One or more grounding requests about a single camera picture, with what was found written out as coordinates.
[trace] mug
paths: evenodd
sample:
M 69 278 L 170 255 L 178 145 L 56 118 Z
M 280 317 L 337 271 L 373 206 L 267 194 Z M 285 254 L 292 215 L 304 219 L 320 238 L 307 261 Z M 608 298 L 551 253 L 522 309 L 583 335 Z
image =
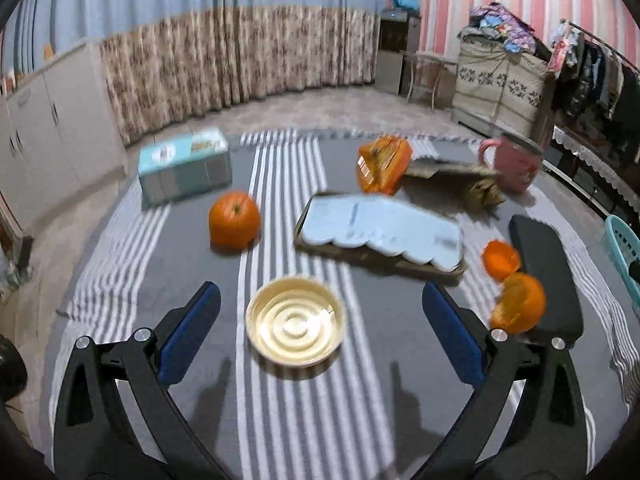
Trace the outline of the mug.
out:
M 494 168 L 500 172 L 498 186 L 502 190 L 524 193 L 538 174 L 544 152 L 532 140 L 515 134 L 503 133 L 500 139 L 484 140 L 480 144 L 478 159 L 486 166 L 484 152 L 495 146 Z

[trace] floor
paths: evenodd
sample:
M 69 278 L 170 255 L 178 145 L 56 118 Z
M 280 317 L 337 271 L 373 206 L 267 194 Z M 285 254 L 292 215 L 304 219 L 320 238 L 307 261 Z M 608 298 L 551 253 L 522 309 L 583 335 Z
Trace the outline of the floor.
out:
M 409 104 L 398 96 L 383 94 L 371 87 L 308 90 L 287 93 L 262 102 L 250 102 L 214 112 L 204 118 L 192 118 L 172 124 L 155 135 L 146 136 L 129 147 L 127 154 L 132 171 L 137 167 L 140 149 L 181 132 L 195 132 L 204 126 L 217 126 L 225 134 L 240 134 L 268 128 L 356 128 L 369 132 L 452 133 L 476 136 L 463 126 L 449 121 L 450 112 L 436 110 L 425 103 Z M 575 203 L 585 222 L 594 230 L 602 220 L 576 196 L 550 176 L 558 192 Z M 49 339 L 55 310 L 62 302 L 74 267 L 84 245 L 100 219 L 113 205 L 125 180 L 113 182 L 79 201 L 53 220 L 36 237 L 32 264 L 33 279 L 16 292 L 6 306 L 0 306 L 0 333 L 11 339 L 22 355 L 30 380 L 26 391 L 14 399 L 11 413 L 23 433 L 39 446 L 37 420 L 43 356 Z

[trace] mug handle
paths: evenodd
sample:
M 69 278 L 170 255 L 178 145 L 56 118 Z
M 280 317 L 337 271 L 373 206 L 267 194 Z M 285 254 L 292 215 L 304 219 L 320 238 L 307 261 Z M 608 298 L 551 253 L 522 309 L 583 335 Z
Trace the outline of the mug handle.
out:
M 484 160 L 484 152 L 487 148 L 495 146 L 496 148 L 500 146 L 502 141 L 500 139 L 487 139 L 483 140 L 480 144 L 480 149 L 478 150 L 478 162 L 480 162 L 480 166 L 487 167 L 486 160 Z

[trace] tissue box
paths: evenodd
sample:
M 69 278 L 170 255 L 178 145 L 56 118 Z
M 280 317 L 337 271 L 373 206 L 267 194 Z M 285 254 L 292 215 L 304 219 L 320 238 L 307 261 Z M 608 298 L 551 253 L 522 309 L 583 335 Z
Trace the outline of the tissue box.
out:
M 145 201 L 156 205 L 228 184 L 231 182 L 228 148 L 217 128 L 143 148 L 138 176 Z

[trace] cabinet door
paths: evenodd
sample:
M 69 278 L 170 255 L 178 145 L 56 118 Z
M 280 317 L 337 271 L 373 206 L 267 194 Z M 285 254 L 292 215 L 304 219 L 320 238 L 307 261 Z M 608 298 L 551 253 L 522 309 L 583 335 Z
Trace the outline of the cabinet door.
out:
M 126 158 L 95 54 L 90 45 L 81 47 L 44 74 L 60 136 L 84 186 L 122 168 Z
M 80 189 L 56 128 L 42 75 L 14 94 L 8 102 L 18 150 L 27 166 L 29 200 L 38 217 Z
M 18 150 L 6 102 L 0 102 L 0 191 L 11 213 L 25 229 L 33 218 L 32 204 L 26 200 L 27 171 Z

